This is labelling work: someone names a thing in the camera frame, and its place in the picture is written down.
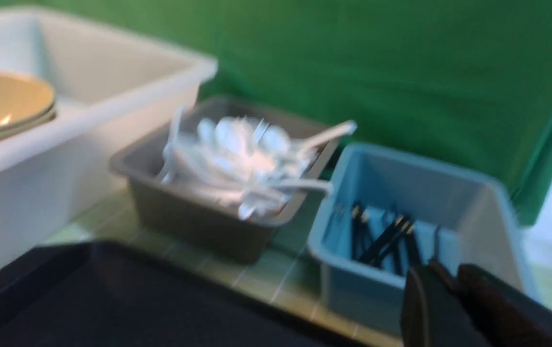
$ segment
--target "tiled countertop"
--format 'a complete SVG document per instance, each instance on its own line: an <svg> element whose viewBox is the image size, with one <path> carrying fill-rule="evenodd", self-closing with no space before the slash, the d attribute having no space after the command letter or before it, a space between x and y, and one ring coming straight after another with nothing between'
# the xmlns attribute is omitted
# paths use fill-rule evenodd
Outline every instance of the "tiled countertop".
<svg viewBox="0 0 552 347"><path fill-rule="evenodd" d="M141 227L126 190L105 199L44 243L92 239L124 242L368 345L399 347L399 339L332 314L320 305L318 265L305 252L319 202L320 196L309 195L293 222L276 233L261 259L252 266L221 259ZM540 266L533 266L533 270L542 301L552 308L552 270Z"/></svg>

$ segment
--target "stacked bowls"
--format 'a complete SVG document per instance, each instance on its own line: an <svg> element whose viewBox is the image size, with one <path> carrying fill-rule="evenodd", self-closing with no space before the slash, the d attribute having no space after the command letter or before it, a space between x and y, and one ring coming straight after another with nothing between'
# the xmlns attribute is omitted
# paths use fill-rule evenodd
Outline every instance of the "stacked bowls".
<svg viewBox="0 0 552 347"><path fill-rule="evenodd" d="M0 141L55 118L55 90L47 82L0 72Z"/></svg>

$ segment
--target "plastic cutlery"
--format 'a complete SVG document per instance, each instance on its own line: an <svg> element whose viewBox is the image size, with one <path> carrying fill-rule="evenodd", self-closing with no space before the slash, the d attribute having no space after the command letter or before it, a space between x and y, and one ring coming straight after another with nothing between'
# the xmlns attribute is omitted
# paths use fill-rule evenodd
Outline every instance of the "plastic cutlery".
<svg viewBox="0 0 552 347"><path fill-rule="evenodd" d="M300 141L294 148L295 152L305 152L314 147L318 147L326 142L329 142L335 138L343 137L346 135L353 134L357 130L357 123L355 121L349 120L344 123L340 123L335 127L331 127L324 132L320 132L314 136L306 138L305 140Z"/></svg>
<svg viewBox="0 0 552 347"><path fill-rule="evenodd" d="M168 127L168 138L166 139L166 143L162 151L164 165L160 173L156 175L156 179L161 182L170 183L174 176L172 171L175 168L175 163L172 160L172 149L175 145L175 141L177 140L177 135L179 134L179 122L181 121L181 115L184 112L184 108L184 106L180 106L177 109L177 112L174 114Z"/></svg>

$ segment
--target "white plastic spoon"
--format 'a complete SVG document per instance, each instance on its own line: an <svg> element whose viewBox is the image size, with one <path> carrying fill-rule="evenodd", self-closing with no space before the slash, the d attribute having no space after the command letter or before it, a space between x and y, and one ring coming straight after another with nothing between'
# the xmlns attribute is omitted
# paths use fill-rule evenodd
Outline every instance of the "white plastic spoon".
<svg viewBox="0 0 552 347"><path fill-rule="evenodd" d="M306 180L303 178L292 180L276 180L265 182L265 186L279 189L304 189L321 191L325 195L330 196L334 192L334 186L329 181L324 180Z"/></svg>
<svg viewBox="0 0 552 347"><path fill-rule="evenodd" d="M207 148L214 148L216 146L214 132L216 132L214 122L207 118L201 119L199 125L197 125L197 136L203 146Z"/></svg>
<svg viewBox="0 0 552 347"><path fill-rule="evenodd" d="M331 127L324 132L320 132L316 135L306 138L305 140L302 140L293 148L293 151L305 152L309 149L329 142L335 138L353 134L355 130L357 130L357 123L355 123L355 121L345 121L344 123L340 123L335 127Z"/></svg>
<svg viewBox="0 0 552 347"><path fill-rule="evenodd" d="M270 125L263 132L260 144L269 153L283 155L291 149L291 137L281 127Z"/></svg>
<svg viewBox="0 0 552 347"><path fill-rule="evenodd" d="M214 132L216 145L221 151L233 156L245 156L248 153L248 137L243 132L245 126L231 117L218 122Z"/></svg>
<svg viewBox="0 0 552 347"><path fill-rule="evenodd" d="M156 175L156 179L164 182L164 183L170 183L173 179L174 172L172 172L175 168L175 162L172 160L172 150L175 145L175 141L177 140L177 135L179 134L179 123L181 122L181 115L184 112L184 106L179 106L177 109L176 114L174 114L173 118L171 119L171 123L168 127L168 138L166 139L166 143L164 145L163 151L162 151L162 159L164 160L164 165Z"/></svg>

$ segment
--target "green cloth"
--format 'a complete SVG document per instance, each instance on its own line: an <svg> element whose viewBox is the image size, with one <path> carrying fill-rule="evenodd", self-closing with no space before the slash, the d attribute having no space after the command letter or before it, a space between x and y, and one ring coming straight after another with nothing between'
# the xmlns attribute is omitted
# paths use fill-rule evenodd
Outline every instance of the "green cloth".
<svg viewBox="0 0 552 347"><path fill-rule="evenodd" d="M471 167L532 224L552 179L552 1L0 0L214 54L230 93Z"/></svg>

